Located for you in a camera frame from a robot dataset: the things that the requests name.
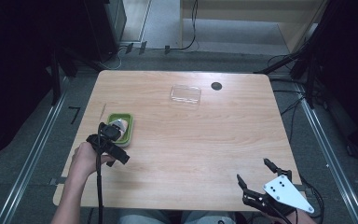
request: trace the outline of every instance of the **metal rail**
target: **metal rail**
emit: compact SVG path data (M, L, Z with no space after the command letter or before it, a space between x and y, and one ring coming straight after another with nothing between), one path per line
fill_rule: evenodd
M63 101L66 96L66 91L69 86L69 80L65 77L62 81L62 95L58 100L55 106L52 106L50 111L48 112L48 116L43 123L43 126L36 137L34 145L31 149L30 154L24 165L22 166L21 172L17 177L16 182L11 188L10 193L7 196L7 200L5 202L4 207L0 213L0 223L7 224L11 222L14 213L16 212L17 206L21 200L21 197L28 185L28 182L31 179L31 175L34 171L34 168L37 165L37 162L42 154L46 141L50 135L51 129L54 125L55 120L58 117L58 114L61 111Z

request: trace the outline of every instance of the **black cable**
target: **black cable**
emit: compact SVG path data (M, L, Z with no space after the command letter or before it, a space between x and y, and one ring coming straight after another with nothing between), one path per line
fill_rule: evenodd
M298 94L305 94L303 91L286 91L286 90L276 90L276 92L290 92L290 93L298 93Z
M198 10L199 10L199 0L195 0L193 9L191 10L191 23L193 25L193 40L187 47L181 48L181 49L176 49L176 50L188 49L193 45L194 41L196 40L196 19L197 19Z
M274 212L278 215L278 217L280 217L281 219L283 219L283 221L285 221L287 224L292 224L289 219L287 219L286 216L284 216L272 203L269 203L267 201L264 201L264 203L269 206L270 208L272 208L272 210L274 210Z
M294 123L295 123L295 113L297 110L297 107L299 105L301 101L297 101L295 108L293 109L293 114L292 114L292 123L290 125L290 136L289 136L289 144L292 143L292 136L293 136L293 127L294 127Z
M103 223L103 188L102 188L102 178L101 178L101 128L102 123L98 126L98 150L96 158L96 170L97 170L97 189L98 189L98 223Z
M296 209L296 224L298 224L298 212L297 212L297 209Z
M281 116L284 115L285 113L287 113L288 111L292 110L293 108L295 108L295 106L297 106L297 104L299 102L301 102L305 97L301 96L301 98L299 98L298 100L296 100L294 103L292 103L291 105L289 105L285 110L283 110L283 112L281 112Z
M263 216L261 213L259 213L257 215L255 215L255 213L252 213L252 216L249 219L247 219L246 222L249 224L253 224L254 219L256 219L258 217L265 217L265 216Z
M92 218L92 213L94 212L94 208L91 208L91 210L89 210L89 219L87 220L87 224L91 223L91 218Z
M320 215L319 216L314 216L312 218L317 218L319 217L319 223L322 224L324 222L324 199L322 197L322 194L314 187L312 186L312 184L310 184L305 178L304 176L300 175L301 181L304 182L305 185L307 185L311 190L312 190L312 194L315 196L316 201L318 201L319 204L319 208L321 210Z

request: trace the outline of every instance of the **clear plastic container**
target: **clear plastic container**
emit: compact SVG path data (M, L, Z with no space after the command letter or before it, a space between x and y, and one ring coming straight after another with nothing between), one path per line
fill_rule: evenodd
M175 102L199 104L201 89L186 85L174 85L171 91L171 100Z

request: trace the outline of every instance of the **person's leg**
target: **person's leg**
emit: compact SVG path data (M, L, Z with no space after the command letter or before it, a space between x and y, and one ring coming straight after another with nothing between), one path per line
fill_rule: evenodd
M170 224L164 211L148 209L118 209L118 224Z
M185 211L182 215L184 224L235 224L233 212Z

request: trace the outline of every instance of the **human hand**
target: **human hand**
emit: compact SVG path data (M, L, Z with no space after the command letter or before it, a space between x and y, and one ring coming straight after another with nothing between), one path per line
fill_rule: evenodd
M271 223L282 223L282 224L286 223L281 218L272 217L266 213L261 213L261 214L263 214L263 216L267 217L271 221ZM297 223L298 224L316 224L316 222L312 218L310 218L310 216L306 212L304 212L301 209L297 209L297 212L292 212L286 218L293 224L297 224Z
M75 154L72 156L72 163L69 168L68 178L80 178L81 180L87 180L89 175L96 171L96 158L97 153L88 142L81 143L78 148L75 149ZM107 161L115 161L112 156L102 155L101 164Z

